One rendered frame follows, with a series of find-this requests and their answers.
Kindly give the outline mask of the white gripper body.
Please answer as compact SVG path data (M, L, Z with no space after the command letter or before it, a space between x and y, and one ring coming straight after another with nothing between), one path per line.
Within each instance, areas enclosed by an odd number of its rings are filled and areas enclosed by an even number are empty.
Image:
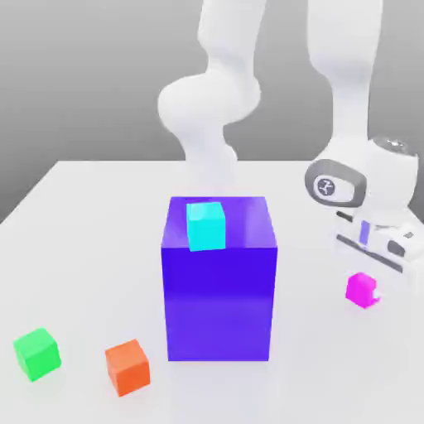
M377 281L379 294L418 293L418 234L414 231L377 231L368 243L350 234L335 233L336 246L354 272Z

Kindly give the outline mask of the small magenta cube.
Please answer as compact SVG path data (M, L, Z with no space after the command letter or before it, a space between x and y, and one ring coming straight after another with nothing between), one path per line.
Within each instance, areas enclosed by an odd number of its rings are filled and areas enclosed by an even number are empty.
M345 298L355 305L367 309L377 304L381 297L375 294L377 280L366 273L358 272L349 277Z

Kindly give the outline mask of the small cyan cube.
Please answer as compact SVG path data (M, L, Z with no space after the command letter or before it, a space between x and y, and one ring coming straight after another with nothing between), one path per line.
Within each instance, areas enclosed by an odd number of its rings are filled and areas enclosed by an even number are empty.
M186 228L191 252L226 247L226 218L220 202L186 205Z

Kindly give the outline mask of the small orange cube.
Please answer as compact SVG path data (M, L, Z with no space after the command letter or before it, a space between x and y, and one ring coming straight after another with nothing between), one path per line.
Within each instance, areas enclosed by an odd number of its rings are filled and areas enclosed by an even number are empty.
M105 350L108 375L122 397L151 383L147 356L136 339Z

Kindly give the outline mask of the small green cube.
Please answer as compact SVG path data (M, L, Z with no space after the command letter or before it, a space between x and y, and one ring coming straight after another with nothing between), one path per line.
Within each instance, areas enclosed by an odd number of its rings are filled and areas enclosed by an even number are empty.
M17 362L31 382L61 366L57 342L45 328L37 328L14 340Z

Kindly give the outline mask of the large purple box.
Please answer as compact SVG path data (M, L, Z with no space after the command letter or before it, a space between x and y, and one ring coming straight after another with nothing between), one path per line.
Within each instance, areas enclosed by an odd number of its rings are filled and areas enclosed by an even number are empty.
M266 361L269 358L277 240L261 196L219 197L226 247L192 252L186 206L170 199L161 267L170 361Z

